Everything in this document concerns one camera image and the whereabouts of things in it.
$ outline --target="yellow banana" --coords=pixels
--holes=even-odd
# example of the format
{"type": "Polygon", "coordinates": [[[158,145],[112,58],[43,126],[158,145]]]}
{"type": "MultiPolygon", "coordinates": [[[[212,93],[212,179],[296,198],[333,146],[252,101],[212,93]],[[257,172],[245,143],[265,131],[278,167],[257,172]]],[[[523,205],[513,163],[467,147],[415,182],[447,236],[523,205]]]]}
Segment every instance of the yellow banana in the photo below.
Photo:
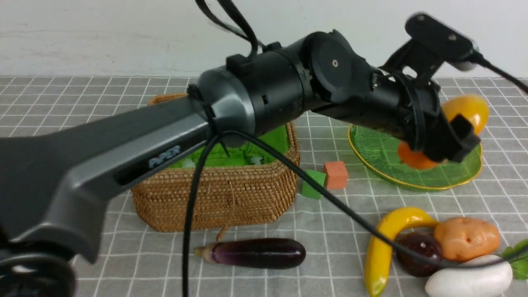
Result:
{"type": "MultiPolygon", "coordinates": [[[[396,209],[383,217],[378,223],[378,231],[395,240],[397,235],[406,229],[430,227],[435,228],[439,222],[425,211],[416,207],[396,209]]],[[[389,279],[392,258],[392,247],[372,236],[366,254],[365,287],[371,297],[379,297],[389,279]]]]}

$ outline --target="white radish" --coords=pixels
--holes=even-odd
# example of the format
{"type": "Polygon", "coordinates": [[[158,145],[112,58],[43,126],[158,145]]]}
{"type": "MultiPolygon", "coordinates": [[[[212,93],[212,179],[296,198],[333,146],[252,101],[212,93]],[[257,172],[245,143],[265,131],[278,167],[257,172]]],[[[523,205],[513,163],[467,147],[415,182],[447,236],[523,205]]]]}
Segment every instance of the white radish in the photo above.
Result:
{"type": "MultiPolygon", "coordinates": [[[[501,259],[484,255],[462,265],[484,264],[501,259]]],[[[444,268],[429,277],[426,292],[430,297],[497,297],[512,283],[513,270],[508,262],[470,270],[444,268]]]]}

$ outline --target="green cube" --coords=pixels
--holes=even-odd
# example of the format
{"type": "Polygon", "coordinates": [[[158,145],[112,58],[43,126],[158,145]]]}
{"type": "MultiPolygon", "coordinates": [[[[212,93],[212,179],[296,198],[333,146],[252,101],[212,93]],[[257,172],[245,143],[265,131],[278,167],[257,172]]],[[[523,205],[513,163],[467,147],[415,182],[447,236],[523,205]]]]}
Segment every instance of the green cube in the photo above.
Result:
{"type": "MultiPolygon", "coordinates": [[[[315,171],[315,170],[306,170],[306,173],[313,178],[318,184],[324,187],[325,180],[326,180],[326,174],[323,172],[315,171]]],[[[303,181],[303,187],[300,192],[301,195],[304,197],[312,198],[312,199],[321,199],[321,193],[317,192],[314,188],[312,188],[311,185],[309,185],[306,181],[303,181]]]]}

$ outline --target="eggplant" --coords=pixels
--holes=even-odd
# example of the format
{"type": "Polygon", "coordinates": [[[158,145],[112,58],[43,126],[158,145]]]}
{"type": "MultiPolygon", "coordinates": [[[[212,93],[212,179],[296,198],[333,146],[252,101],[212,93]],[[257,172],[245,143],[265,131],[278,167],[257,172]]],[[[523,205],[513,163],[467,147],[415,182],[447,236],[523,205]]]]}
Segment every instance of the eggplant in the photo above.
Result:
{"type": "Polygon", "coordinates": [[[297,267],[306,258],[304,246],[287,238],[214,243],[196,248],[194,254],[210,263],[273,270],[297,267]]]}

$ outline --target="potato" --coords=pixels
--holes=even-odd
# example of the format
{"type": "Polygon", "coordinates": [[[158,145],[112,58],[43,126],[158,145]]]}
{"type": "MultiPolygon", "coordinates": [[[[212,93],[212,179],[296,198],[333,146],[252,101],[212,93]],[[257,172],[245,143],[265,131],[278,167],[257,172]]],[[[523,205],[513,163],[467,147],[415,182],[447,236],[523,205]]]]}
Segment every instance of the potato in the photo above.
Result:
{"type": "Polygon", "coordinates": [[[457,262],[491,254],[501,244],[497,227],[475,218],[451,218],[438,225],[433,236],[440,244],[442,257],[457,262]]]}

